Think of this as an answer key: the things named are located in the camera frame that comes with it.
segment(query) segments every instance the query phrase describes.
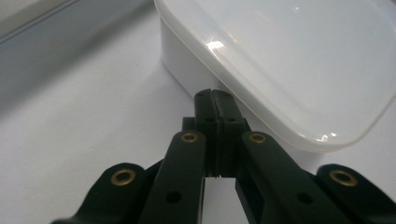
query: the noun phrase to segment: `rivet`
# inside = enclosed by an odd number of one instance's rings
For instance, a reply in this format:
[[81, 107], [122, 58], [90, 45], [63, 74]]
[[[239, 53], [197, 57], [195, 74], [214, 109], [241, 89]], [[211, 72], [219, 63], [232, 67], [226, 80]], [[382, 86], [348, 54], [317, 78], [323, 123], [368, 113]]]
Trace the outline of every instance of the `rivet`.
[[340, 185], [344, 185], [347, 187], [355, 187], [356, 185], [358, 185], [358, 179], [343, 170], [330, 171], [330, 177], [333, 181], [339, 183]]
[[249, 139], [250, 139], [250, 141], [255, 142], [255, 143], [264, 143], [267, 140], [267, 138], [260, 133], [251, 134]]
[[120, 169], [111, 176], [111, 183], [115, 186], [125, 186], [134, 181], [136, 173], [131, 169]]

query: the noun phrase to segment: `screw hole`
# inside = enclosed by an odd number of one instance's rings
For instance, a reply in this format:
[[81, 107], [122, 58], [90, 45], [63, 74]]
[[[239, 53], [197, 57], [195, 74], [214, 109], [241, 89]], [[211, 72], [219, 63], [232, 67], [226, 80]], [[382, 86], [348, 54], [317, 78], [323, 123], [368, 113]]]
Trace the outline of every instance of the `screw hole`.
[[181, 200], [181, 194], [177, 191], [172, 191], [166, 194], [166, 201], [169, 203], [178, 203]]
[[297, 199], [301, 203], [305, 203], [305, 204], [311, 204], [313, 202], [311, 196], [309, 196], [307, 193], [299, 193], [299, 194], [297, 194]]

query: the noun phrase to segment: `plastic lid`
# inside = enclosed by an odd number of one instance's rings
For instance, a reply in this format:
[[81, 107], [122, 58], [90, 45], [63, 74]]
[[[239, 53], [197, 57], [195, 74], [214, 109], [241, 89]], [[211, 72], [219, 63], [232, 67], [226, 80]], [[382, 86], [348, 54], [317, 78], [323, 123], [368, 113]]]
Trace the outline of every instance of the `plastic lid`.
[[157, 0], [156, 6], [218, 79], [301, 149], [357, 142], [395, 96], [391, 1]]

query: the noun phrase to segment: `black plastic part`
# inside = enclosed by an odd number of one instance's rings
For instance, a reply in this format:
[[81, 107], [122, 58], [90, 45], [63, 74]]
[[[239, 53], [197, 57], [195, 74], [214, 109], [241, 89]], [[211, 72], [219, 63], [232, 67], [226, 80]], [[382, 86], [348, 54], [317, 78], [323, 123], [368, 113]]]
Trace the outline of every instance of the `black plastic part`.
[[242, 167], [238, 173], [235, 179], [235, 190], [244, 208], [248, 223], [259, 224], [262, 221], [264, 198], [247, 172], [246, 167]]
[[351, 223], [268, 134], [242, 136], [243, 162], [265, 200], [261, 223]]
[[341, 165], [325, 165], [318, 184], [356, 223], [396, 223], [396, 204], [358, 172]]
[[200, 91], [194, 96], [195, 127], [206, 137], [205, 169], [206, 176], [219, 176], [219, 136], [221, 136], [220, 120], [212, 90]]
[[[134, 179], [126, 185], [114, 185], [113, 175], [122, 170], [133, 171]], [[142, 167], [129, 163], [115, 165], [100, 176], [73, 217], [56, 220], [53, 224], [136, 223], [145, 200], [142, 190], [145, 181]]]
[[213, 91], [219, 120], [222, 124], [218, 162], [221, 177], [235, 177], [238, 164], [238, 144], [246, 131], [245, 119], [230, 93]]
[[196, 131], [177, 133], [138, 223], [200, 223], [204, 182], [205, 136]]

